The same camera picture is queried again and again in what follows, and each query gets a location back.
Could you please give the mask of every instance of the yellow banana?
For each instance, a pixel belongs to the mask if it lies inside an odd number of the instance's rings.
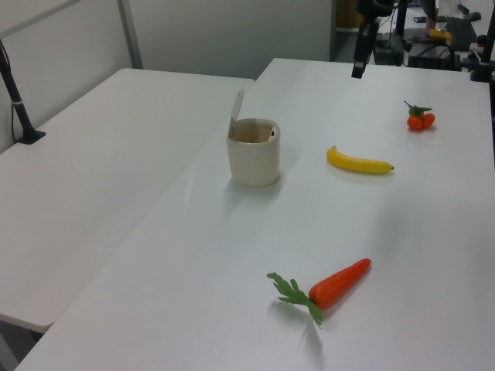
[[[375,174],[384,174],[394,168],[385,161],[369,160],[366,158],[356,158],[343,155],[337,151],[335,145],[326,152],[326,160],[339,168],[354,170],[355,172],[373,172]]]

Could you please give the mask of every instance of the floor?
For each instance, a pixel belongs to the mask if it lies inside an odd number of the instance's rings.
[[[13,371],[41,334],[0,321],[0,371]]]

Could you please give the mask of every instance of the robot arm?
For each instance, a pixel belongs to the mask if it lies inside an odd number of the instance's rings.
[[[357,34],[354,50],[354,68],[352,77],[360,79],[370,61],[373,44],[377,38],[380,21],[378,17],[387,17],[394,10],[394,0],[357,0],[356,11],[363,17],[363,23]]]

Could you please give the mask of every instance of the carrot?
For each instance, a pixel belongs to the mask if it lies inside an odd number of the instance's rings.
[[[309,314],[320,327],[323,322],[322,310],[338,302],[364,276],[370,264],[370,259],[359,260],[354,265],[315,284],[309,290],[309,296],[299,290],[295,280],[290,280],[289,284],[275,272],[267,274],[267,277],[275,281],[273,285],[280,294],[284,295],[279,297],[279,300],[294,305],[306,305]]]
[[[370,259],[359,260],[315,284],[309,290],[309,299],[320,309],[334,305],[364,276],[370,264]]]

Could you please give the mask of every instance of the tomato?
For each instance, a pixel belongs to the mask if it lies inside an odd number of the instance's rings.
[[[423,120],[420,117],[409,116],[408,126],[411,130],[421,130],[423,129]]]
[[[434,114],[426,114],[423,117],[423,128],[429,129],[433,125],[433,121],[435,121]]]

